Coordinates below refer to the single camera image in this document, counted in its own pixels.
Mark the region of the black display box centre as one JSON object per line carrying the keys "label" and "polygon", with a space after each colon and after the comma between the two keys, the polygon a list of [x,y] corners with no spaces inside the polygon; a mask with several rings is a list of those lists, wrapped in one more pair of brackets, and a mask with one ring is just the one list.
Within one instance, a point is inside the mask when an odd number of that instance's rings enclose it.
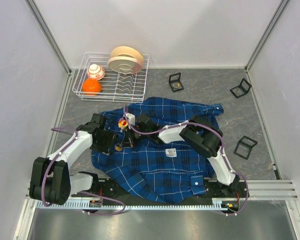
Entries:
{"label": "black display box centre", "polygon": [[[173,87],[174,83],[179,83],[180,84],[179,88],[174,88]],[[173,93],[184,90],[184,86],[181,82],[181,73],[180,72],[170,74],[169,79],[168,79],[168,84],[169,84],[169,86],[170,86]]]}

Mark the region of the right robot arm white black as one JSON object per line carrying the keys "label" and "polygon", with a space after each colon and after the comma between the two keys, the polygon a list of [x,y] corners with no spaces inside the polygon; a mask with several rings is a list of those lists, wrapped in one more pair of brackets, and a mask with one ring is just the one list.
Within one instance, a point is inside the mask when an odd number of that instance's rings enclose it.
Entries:
{"label": "right robot arm white black", "polygon": [[237,191],[240,177],[235,174],[224,150],[223,133],[198,115],[175,125],[158,126],[146,114],[135,116],[126,113],[118,121],[118,127],[124,132],[117,150],[133,148],[138,140],[148,138],[157,145],[185,141],[199,155],[208,159],[219,185],[220,193],[225,197]]}

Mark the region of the beige plate rear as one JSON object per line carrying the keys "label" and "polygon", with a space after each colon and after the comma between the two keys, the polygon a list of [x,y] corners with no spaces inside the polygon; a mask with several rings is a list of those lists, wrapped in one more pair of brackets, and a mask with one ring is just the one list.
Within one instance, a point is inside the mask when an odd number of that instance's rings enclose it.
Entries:
{"label": "beige plate rear", "polygon": [[119,57],[119,56],[131,57],[131,58],[137,59],[141,63],[144,62],[143,55],[136,49],[129,47],[129,46],[118,46],[118,47],[114,48],[110,53],[110,58]]}

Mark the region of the colourful flower plush brooch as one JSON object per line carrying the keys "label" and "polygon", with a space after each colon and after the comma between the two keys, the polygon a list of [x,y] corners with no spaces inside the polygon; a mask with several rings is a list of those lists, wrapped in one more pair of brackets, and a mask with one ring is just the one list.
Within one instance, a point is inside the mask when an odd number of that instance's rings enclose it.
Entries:
{"label": "colourful flower plush brooch", "polygon": [[121,118],[119,121],[118,121],[118,127],[121,129],[121,130],[124,130],[126,127],[129,126],[129,122],[127,120],[125,120],[124,118]]}

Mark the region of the beige plate front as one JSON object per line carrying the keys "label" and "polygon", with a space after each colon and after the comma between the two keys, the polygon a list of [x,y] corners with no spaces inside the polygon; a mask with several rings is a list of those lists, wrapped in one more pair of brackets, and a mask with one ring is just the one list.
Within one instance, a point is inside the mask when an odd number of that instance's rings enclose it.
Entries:
{"label": "beige plate front", "polygon": [[143,69],[143,63],[128,56],[115,56],[107,61],[108,67],[121,74],[137,74]]}

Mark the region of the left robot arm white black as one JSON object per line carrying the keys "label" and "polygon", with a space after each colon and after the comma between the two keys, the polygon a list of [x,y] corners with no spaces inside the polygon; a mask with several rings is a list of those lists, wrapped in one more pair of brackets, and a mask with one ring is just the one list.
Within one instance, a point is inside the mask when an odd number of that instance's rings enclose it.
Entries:
{"label": "left robot arm white black", "polygon": [[70,139],[47,157],[37,157],[32,166],[29,197],[44,206],[63,205],[71,195],[84,192],[89,197],[100,191],[95,173],[81,171],[70,175],[70,168],[87,149],[109,154],[118,135],[106,129],[107,118],[94,113],[91,121],[78,126]]}

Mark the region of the black display box near right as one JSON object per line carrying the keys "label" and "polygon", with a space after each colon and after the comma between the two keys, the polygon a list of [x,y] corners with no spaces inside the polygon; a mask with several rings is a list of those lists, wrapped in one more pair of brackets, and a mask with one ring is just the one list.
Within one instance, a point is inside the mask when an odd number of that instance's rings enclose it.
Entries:
{"label": "black display box near right", "polygon": [[237,143],[234,154],[248,160],[252,149],[258,144],[258,141],[244,135]]}

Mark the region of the white orange patterned bowl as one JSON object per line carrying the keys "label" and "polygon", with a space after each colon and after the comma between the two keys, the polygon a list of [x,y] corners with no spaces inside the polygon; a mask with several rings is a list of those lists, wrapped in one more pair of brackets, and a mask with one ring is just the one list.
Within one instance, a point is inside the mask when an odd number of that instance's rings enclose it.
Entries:
{"label": "white orange patterned bowl", "polygon": [[105,73],[105,69],[98,64],[91,64],[87,69],[87,76],[97,81],[101,80],[105,76]]}

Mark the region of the white shirt label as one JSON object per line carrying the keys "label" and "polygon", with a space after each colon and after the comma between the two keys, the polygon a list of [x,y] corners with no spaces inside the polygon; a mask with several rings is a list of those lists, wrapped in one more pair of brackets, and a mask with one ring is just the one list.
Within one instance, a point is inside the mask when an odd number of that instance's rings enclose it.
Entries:
{"label": "white shirt label", "polygon": [[165,154],[169,158],[175,158],[177,157],[177,150],[175,148],[167,148]]}

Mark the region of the round orange picture brooch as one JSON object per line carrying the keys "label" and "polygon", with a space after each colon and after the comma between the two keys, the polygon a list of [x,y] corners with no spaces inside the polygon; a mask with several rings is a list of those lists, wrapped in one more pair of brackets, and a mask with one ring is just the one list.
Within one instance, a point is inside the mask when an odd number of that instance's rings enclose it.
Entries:
{"label": "round orange picture brooch", "polygon": [[179,87],[180,87],[180,84],[179,84],[178,82],[177,82],[177,83],[174,83],[174,84],[173,84],[173,87],[174,87],[174,88],[179,88]]}

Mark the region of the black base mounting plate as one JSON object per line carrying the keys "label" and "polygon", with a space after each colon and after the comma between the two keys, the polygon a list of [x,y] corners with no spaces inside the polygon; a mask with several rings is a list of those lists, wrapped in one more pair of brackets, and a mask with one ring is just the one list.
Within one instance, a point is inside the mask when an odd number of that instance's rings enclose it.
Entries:
{"label": "black base mounting plate", "polygon": [[179,190],[174,194],[158,195],[147,185],[138,184],[132,190],[125,190],[113,179],[98,179],[92,182],[91,189],[82,190],[75,193],[74,197],[103,197],[105,206],[120,205],[127,206],[189,206],[189,205],[208,205],[213,198],[244,200],[249,194],[246,191],[246,184],[239,182],[235,189],[227,185],[222,185],[217,181],[205,179],[203,181],[204,191],[196,188]]}

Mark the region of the black display box far right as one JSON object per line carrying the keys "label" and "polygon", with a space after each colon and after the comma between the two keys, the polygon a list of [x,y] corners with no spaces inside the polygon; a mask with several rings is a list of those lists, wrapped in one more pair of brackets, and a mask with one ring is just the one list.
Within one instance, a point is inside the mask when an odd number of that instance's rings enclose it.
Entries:
{"label": "black display box far right", "polygon": [[252,88],[252,85],[248,82],[248,80],[245,78],[242,78],[239,85],[231,88],[230,92],[236,99],[239,99],[239,98],[247,95],[249,93],[249,91],[251,90],[251,88]]}

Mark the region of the black display box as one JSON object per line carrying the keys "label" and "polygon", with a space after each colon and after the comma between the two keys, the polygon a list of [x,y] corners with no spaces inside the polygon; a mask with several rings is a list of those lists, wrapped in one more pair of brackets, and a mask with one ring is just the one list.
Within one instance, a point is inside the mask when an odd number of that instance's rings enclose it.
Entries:
{"label": "black display box", "polygon": [[244,135],[237,143],[234,154],[248,160],[252,149],[258,144],[258,141]]}
{"label": "black display box", "polygon": [[[173,87],[174,83],[179,83],[180,84],[179,88],[174,88]],[[170,74],[169,79],[168,79],[168,84],[169,84],[169,86],[170,86],[173,93],[184,90],[184,86],[181,82],[181,73],[180,72]]]}
{"label": "black display box", "polygon": [[252,88],[252,85],[248,82],[248,80],[245,78],[242,78],[239,85],[231,88],[230,92],[236,99],[239,99],[239,98],[247,95],[249,93],[249,91],[251,90],[251,88]]}

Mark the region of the beige plate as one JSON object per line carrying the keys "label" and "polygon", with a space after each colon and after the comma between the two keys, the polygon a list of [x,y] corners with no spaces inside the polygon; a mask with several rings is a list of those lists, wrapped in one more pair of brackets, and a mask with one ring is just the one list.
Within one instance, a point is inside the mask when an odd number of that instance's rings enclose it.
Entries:
{"label": "beige plate", "polygon": [[115,56],[107,61],[108,67],[121,74],[137,74],[143,69],[143,63],[128,56]]}
{"label": "beige plate", "polygon": [[141,63],[144,62],[143,55],[136,49],[129,47],[129,46],[118,46],[118,47],[114,48],[110,53],[110,58],[119,57],[119,56],[131,57],[131,58],[137,59]]}

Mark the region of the blue plaid shirt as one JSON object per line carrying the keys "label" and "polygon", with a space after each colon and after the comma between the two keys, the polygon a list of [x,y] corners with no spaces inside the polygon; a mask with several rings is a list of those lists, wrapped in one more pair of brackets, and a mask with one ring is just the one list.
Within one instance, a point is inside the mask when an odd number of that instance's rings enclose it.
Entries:
{"label": "blue plaid shirt", "polygon": [[[128,112],[135,116],[147,114],[159,126],[182,123],[198,115],[217,127],[216,117],[224,109],[220,103],[209,105],[153,96],[129,105]],[[177,157],[166,156],[165,150],[172,148]],[[126,191],[140,184],[149,186],[157,195],[172,195],[190,188],[204,191],[204,179],[215,175],[209,161],[184,141],[160,145],[144,138],[135,147],[122,151],[92,151],[91,162]]]}

